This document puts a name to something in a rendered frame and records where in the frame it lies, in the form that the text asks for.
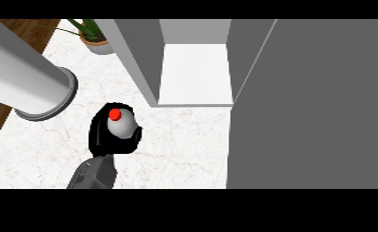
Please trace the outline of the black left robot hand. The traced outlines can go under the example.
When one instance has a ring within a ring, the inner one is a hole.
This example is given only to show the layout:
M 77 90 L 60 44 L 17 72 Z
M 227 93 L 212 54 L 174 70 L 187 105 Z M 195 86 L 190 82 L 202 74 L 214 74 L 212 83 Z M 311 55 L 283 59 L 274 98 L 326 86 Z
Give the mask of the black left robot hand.
M 143 128 L 137 125 L 133 136 L 118 138 L 108 130 L 108 114 L 112 108 L 127 109 L 134 115 L 133 108 L 122 103 L 106 103 L 97 111 L 88 130 L 88 150 L 94 157 L 108 154 L 130 154 L 137 149 Z

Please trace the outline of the green potted plant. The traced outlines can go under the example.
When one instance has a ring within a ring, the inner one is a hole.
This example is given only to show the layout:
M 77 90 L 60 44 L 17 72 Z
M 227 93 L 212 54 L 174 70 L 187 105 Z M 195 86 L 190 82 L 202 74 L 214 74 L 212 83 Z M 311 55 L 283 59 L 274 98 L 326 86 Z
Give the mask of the green potted plant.
M 109 55 L 113 53 L 109 41 L 93 19 L 84 19 L 78 22 L 69 19 L 68 22 L 78 30 L 77 35 L 87 47 L 87 49 L 97 55 Z

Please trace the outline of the grey open cabinet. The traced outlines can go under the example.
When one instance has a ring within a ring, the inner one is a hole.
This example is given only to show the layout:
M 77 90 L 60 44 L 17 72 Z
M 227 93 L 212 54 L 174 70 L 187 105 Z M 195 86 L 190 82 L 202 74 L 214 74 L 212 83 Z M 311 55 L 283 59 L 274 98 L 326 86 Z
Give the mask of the grey open cabinet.
M 235 105 L 273 19 L 96 21 L 152 107 Z

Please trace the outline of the white cylinder with grey rim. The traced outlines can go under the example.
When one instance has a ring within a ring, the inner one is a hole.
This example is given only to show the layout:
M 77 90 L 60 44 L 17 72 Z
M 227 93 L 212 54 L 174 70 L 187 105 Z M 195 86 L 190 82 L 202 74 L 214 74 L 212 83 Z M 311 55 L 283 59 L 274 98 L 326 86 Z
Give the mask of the white cylinder with grey rim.
M 44 121 L 65 110 L 77 88 L 71 70 L 54 66 L 0 24 L 0 103 L 25 120 Z

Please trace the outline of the dark grey cabinet door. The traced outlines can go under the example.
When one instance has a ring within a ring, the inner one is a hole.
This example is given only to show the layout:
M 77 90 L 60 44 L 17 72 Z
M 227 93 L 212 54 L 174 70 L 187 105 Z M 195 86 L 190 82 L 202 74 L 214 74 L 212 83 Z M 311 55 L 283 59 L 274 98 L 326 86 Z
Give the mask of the dark grey cabinet door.
M 378 188 L 378 20 L 280 20 L 230 112 L 230 188 Z

